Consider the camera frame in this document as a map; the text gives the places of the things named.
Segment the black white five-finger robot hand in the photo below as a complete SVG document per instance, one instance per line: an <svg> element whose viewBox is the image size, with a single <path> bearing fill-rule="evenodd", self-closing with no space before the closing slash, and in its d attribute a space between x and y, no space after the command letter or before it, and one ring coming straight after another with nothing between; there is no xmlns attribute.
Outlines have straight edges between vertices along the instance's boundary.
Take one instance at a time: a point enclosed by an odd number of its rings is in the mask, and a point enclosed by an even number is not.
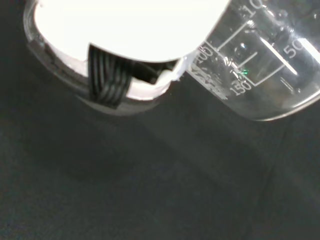
<svg viewBox="0 0 320 240"><path fill-rule="evenodd" d="M94 110L154 108L194 63L228 0L28 0L23 28L39 62Z"/></svg>

